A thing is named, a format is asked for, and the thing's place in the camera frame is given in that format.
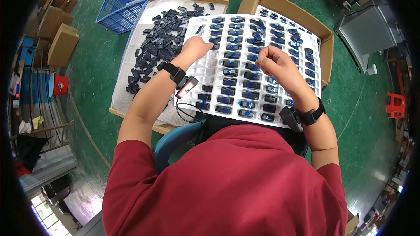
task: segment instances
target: white foam sheet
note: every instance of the white foam sheet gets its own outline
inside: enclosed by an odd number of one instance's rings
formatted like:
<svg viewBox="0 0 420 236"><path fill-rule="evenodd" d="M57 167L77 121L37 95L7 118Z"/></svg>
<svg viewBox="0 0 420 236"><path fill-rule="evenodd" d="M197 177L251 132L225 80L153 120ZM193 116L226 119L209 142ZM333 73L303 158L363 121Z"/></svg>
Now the white foam sheet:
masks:
<svg viewBox="0 0 420 236"><path fill-rule="evenodd" d="M137 49L140 48L140 45L146 38L146 35L143 35L143 30L145 29L152 29L154 24L152 18L161 14L162 11L168 11L170 9L175 9L178 11L178 7L186 7L188 11L194 10L193 4L197 3L200 6L203 6L204 13L209 14L222 14L225 10L224 4L213 3L214 10L210 10L208 3L201 3L201 2L194 2L191 0L155 0L151 1L147 4L146 8L140 19L138 20L137 24L134 25L134 31L127 42L126 49L123 54L123 58L121 60L120 71L118 72L118 79L117 83L115 84L114 92L112 94L111 100L111 107L117 110L117 113L125 115L129 109L129 106L133 100L134 95L126 92L126 87L128 85L127 78L131 75L131 69L134 67L136 63L136 58L134 54ZM139 82L140 88L144 86L144 83ZM194 115L195 111L189 109L183 109L183 111L187 112L190 115ZM192 118L188 118L188 116L183 115L188 120L192 120ZM157 121L154 125L160 124L171 124L173 126L185 126L190 123L183 121L179 115L176 113L176 109L174 106L167 106L165 111L160 114L157 118Z"/></svg>

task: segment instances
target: wire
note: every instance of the wire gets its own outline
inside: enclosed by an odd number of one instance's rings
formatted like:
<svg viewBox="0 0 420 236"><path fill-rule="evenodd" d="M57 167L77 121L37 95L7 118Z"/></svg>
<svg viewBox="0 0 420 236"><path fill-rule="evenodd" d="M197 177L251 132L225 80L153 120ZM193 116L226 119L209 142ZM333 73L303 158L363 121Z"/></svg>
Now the wire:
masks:
<svg viewBox="0 0 420 236"><path fill-rule="evenodd" d="M204 125L204 123L202 122L202 120L204 119L204 112L201 110L201 108L197 107L196 105L191 105L189 103L184 103L184 102L178 103L178 101L179 101L179 98L176 100L176 103L175 103L176 113L178 113L179 117L183 121L186 121L186 122L189 122L189 123L197 123L197 122L200 122L202 125ZM193 116L189 115L188 113L184 112L180 107L178 107L178 105L181 105L181 104L188 105L188 106L197 108L203 114L203 117L201 119L198 119L196 117L193 117ZM187 116L189 116L189 117L191 117L191 118L193 118L195 120L194 121L191 121L191 120L184 119L179 112L182 112L185 115L187 115Z"/></svg>
<svg viewBox="0 0 420 236"><path fill-rule="evenodd" d="M363 11L363 10L365 10L365 9L367 9L367 8L370 8L370 7L373 7L373 6L388 6L388 4L377 4L377 5L375 5L375 4L374 4L374 5L370 5L370 6L365 7L365 8L364 8L364 9L362 9L362 10L357 10L357 11L355 11L355 12L351 13L351 14L344 15L344 16L345 16L345 17L351 16L351 15L353 15L353 14L357 13L357 12Z"/></svg>

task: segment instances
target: white plastic tray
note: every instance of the white plastic tray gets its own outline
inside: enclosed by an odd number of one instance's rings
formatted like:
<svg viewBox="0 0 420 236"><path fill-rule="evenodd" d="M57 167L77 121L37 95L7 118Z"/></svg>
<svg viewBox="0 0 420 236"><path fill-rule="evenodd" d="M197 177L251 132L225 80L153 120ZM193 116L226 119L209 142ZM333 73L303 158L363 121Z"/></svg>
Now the white plastic tray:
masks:
<svg viewBox="0 0 420 236"><path fill-rule="evenodd" d="M244 18L244 22L241 23L234 23L231 21L232 18L236 17L242 17ZM213 23L212 19L214 18L224 18L225 21L222 23ZM262 20L265 25L265 34L262 35L262 41L265 42L264 46L270 45L271 43L271 37L274 37L273 34L271 34L271 29L273 29L270 24L279 24L284 27L284 31L281 31L285 34L284 39L286 41L286 44L281 45L282 50L287 52L289 54L289 49L291 49L291 46L289 46L289 42L291 34L287 31L287 29L298 29L298 27L292 27L289 24L284 24L280 21L275 21L270 18L260 17L257 15L248 15L248 14L223 14L223 15L209 15L209 16L203 16L203 17L194 17L189 20L188 27L186 30L186 36L185 40L188 40L190 37L193 36L201 36L205 42L209 42L209 39L212 37L221 37L220 47L218 50L210 50L206 56L204 56L202 59L197 60L193 63L193 65L186 71L187 75L192 75L198 80L198 85L193 88L180 102L185 102L188 104L196 105L197 102L203 103L202 100L198 99L199 94L210 94L211 100L207 101L206 103L209 104L209 110L203 110L204 113L212 114L212 115L218 115L223 116L227 118L234 118L234 119L240 119L243 121L248 122L254 122L254 123L260 123L265 125L271 125L271 126L278 126L278 127L285 127L288 128L287 125L282 124L281 117L279 115L281 109L286 106L286 101L291 100L291 97L288 96L288 94L285 92L285 90L279 86L278 84L271 84L268 82L268 76L265 75L261 70L260 71L253 71L253 73L258 74L260 76L260 80L252 81L257 82L260 84L259 90L251 90L246 87L243 87L243 82L248 80L244 78L245 72L252 72L245 68L246 63L255 64L253 61L248 60L248 55L251 55L252 53L248 52L248 47L257 47L254 45L251 45L247 43L247 39L253 38L252 33L254 30L250 29L250 25L255 25L251 23L251 19L254 20ZM212 24L223 24L222 34L219 36L211 36L211 31L214 31L210 28ZM240 36L232 36L228 35L229 30L235 30L230 29L229 25L231 24L244 24L243 29L239 29L239 31L243 32L243 35ZM196 34L197 30L200 28L200 26L203 26L201 31ZM318 44L317 44L317 37L315 35L310 35L304 31L300 31L300 37L303 40L303 44L299 47L299 65L297 66L301 75L306 78L311 78L308 75L305 74L305 69L308 69L305 66L305 62L308 62L308 60L305 59L305 48L310 48L313 50L313 56L314 56L314 66L315 69L313 70L315 72L315 87L314 92L318 97L321 97L321 69L320 69L320 60L319 60L319 52L318 52ZM242 38L241 43L228 43L226 39L228 37L233 38ZM241 50L235 51L240 55L238 59L228 59L224 57L224 53L226 52L232 52L230 50L226 50L226 47L228 45L241 45ZM235 77L229 77L223 75L223 69L227 69L227 67L224 67L223 61L229 60L229 61L238 61L239 67L234 68L238 71L238 76ZM231 86L231 88L235 89L235 93L232 96L221 94L221 89L223 87L230 87L223 85L223 79L225 78L232 78L236 79L236 86ZM205 92L202 91L203 85L211 85L213 87L213 90L211 92ZM276 87L278 88L278 93L273 94L266 91L266 87ZM258 99L257 100L251 100L249 98L242 97L242 93L245 91L258 93ZM270 95L277 98L277 101L275 103L268 103L265 102L265 96ZM218 102L218 97L232 97L233 104L222 104ZM246 102L254 102L255 107L254 108L244 108L239 105L240 102L246 101ZM275 106L275 112L269 113L263 110L264 104L271 104ZM231 109L231 113L220 113L216 111L217 106L222 107L229 107ZM188 108L188 109L195 109L194 107L187 106L187 105L179 105L181 108ZM238 113L240 110L249 111L253 114L251 118L249 117L243 117L239 116ZM261 119L262 114L270 114L274 116L274 121L264 121Z"/></svg>

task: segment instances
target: pile of black parts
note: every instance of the pile of black parts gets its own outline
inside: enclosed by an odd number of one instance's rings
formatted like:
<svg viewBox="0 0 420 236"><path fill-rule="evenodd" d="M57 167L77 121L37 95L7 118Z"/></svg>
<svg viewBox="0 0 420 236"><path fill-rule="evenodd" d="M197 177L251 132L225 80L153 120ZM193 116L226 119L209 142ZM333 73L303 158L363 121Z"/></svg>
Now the pile of black parts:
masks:
<svg viewBox="0 0 420 236"><path fill-rule="evenodd" d="M179 11L162 11L161 15L152 19L155 25L153 29L143 31L146 39L134 55L136 64L131 69L133 75L128 77L127 92L137 94L140 90L138 82L147 83L151 79L150 74L154 67L160 71L166 62L171 62L181 53L186 32L186 28L181 25L188 24L190 18L201 17L204 13L204 7L197 4L193 7L194 11L188 11L185 7L178 7ZM210 3L209 8L214 10L214 5Z"/></svg>

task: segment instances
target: yellow cloth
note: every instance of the yellow cloth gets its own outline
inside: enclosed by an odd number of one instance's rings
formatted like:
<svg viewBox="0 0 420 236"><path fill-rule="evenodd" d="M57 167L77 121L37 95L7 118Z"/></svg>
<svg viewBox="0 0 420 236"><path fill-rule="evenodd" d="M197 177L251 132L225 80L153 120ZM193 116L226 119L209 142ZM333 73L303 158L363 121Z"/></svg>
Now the yellow cloth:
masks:
<svg viewBox="0 0 420 236"><path fill-rule="evenodd" d="M42 116L32 119L32 124L34 125L34 129L38 129L39 125L41 125L43 122L44 122L44 118Z"/></svg>

